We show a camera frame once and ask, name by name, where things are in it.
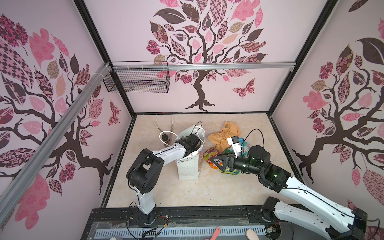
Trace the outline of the green snack packet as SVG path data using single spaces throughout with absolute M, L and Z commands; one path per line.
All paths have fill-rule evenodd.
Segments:
M 231 164 L 233 164 L 236 160 L 236 155 L 235 154 L 226 154 L 224 155 L 226 157 L 226 163 L 223 162 L 223 166 L 225 166 L 224 170 L 220 170 L 221 173 L 223 174 L 229 174 L 229 175 L 238 175 L 240 173 L 239 170 L 236 170 Z

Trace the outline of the orange candy snack packet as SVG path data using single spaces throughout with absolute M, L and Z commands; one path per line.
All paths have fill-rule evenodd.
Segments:
M 216 148 L 210 148 L 203 154 L 203 159 L 206 161 L 206 163 L 212 168 L 217 170 L 218 167 L 212 163 L 211 158 L 217 157 L 221 152 L 217 150 Z

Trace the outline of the orange-brown snack bag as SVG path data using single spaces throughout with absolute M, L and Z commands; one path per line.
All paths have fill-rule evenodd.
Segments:
M 230 147 L 228 138 L 239 136 L 242 133 L 237 124 L 233 122 L 225 122 L 222 130 L 219 133 L 211 134 L 208 139 L 214 144 L 219 152 L 223 152 Z

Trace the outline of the white patterned paper gift bag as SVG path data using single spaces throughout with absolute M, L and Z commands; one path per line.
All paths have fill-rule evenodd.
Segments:
M 189 127 L 182 131 L 176 138 L 176 142 L 184 143 L 184 138 L 194 134 L 201 140 L 201 145 L 194 152 L 186 151 L 186 155 L 177 160 L 178 175 L 180 181 L 195 181 L 199 178 L 201 164 L 203 160 L 203 150 L 206 140 L 206 133 L 202 127 L 202 122 L 198 122 L 195 126 Z

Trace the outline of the teal pink snack packet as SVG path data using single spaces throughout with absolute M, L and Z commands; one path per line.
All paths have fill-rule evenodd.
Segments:
M 246 142 L 241 142 L 241 143 L 242 143 L 242 145 L 243 145 L 244 157 L 246 157 L 246 156 L 247 156 L 247 153 L 249 152 L 251 146 L 250 146 L 249 144 L 247 144 Z M 232 147 L 229 147 L 229 148 L 228 148 L 228 152 L 231 153 L 231 154 L 232 154 L 232 153 L 234 154 Z

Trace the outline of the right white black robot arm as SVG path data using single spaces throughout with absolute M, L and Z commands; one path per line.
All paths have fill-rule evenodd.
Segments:
M 271 155 L 262 146 L 249 149 L 243 157 L 240 151 L 211 158 L 221 171 L 239 170 L 255 174 L 269 190 L 289 197 L 303 205 L 300 209 L 269 197 L 263 204 L 264 220 L 286 221 L 310 230 L 327 240 L 363 240 L 368 215 L 363 210 L 351 210 L 312 190 L 289 172 L 271 163 Z

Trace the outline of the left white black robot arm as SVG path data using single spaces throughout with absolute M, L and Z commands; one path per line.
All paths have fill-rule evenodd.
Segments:
M 139 220 L 152 224 L 156 217 L 153 189 L 165 165 L 191 156 L 204 141 L 195 134 L 181 137 L 173 145 L 162 150 L 143 149 L 126 174 L 128 186 L 138 198 Z

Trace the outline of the small dark spice jar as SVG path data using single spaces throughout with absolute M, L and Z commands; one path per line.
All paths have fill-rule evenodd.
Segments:
M 167 135 L 167 134 L 162 134 L 162 135 L 161 135 L 161 140 L 164 142 L 164 144 L 165 144 L 166 146 L 168 146 L 168 145 L 170 144 L 170 140 L 171 140 L 171 138 L 170 138 L 170 136 Z

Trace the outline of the beige oval object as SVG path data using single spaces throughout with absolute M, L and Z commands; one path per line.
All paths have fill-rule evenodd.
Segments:
M 259 240 L 259 236 L 251 229 L 246 231 L 246 237 L 248 240 Z

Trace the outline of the horizontal aluminium rail back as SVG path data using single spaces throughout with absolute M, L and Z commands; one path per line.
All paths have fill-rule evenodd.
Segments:
M 159 71 L 184 71 L 184 70 L 234 70 L 234 69 L 294 69 L 294 62 L 259 62 L 259 63 L 221 63 L 221 64 L 148 64 L 139 62 L 135 65 L 116 65 L 114 70 L 159 70 Z

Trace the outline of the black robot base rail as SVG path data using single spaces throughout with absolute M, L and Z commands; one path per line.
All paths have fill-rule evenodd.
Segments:
M 286 221 L 269 222 L 261 215 L 261 205 L 254 206 L 211 206 L 211 207 L 157 207 L 155 221 L 145 225 L 139 220 L 139 210 L 128 208 L 93 209 L 87 221 L 82 240 L 94 240 L 97 229 L 157 228 L 166 227 L 224 227 L 265 226 L 266 235 L 261 240 L 325 240 L 324 237 L 303 227 Z M 199 237 L 146 239 L 145 234 L 134 240 L 206 240 Z M 244 240 L 242 237 L 217 237 L 219 240 Z

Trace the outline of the diagonal aluminium rail left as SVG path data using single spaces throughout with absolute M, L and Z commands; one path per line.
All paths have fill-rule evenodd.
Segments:
M 75 121 L 75 118 L 79 115 L 82 107 L 86 105 L 94 90 L 110 70 L 110 63 L 104 63 L 99 67 L 92 76 L 90 82 L 83 88 L 82 93 L 75 99 L 69 109 L 65 112 L 64 116 L 53 128 L 52 133 L 47 136 L 32 158 L 26 163 L 20 173 L 1 195 L 1 224 L 6 221 L 23 194 L 42 169 L 44 163 L 48 160 L 51 153 L 63 138 L 68 128 Z

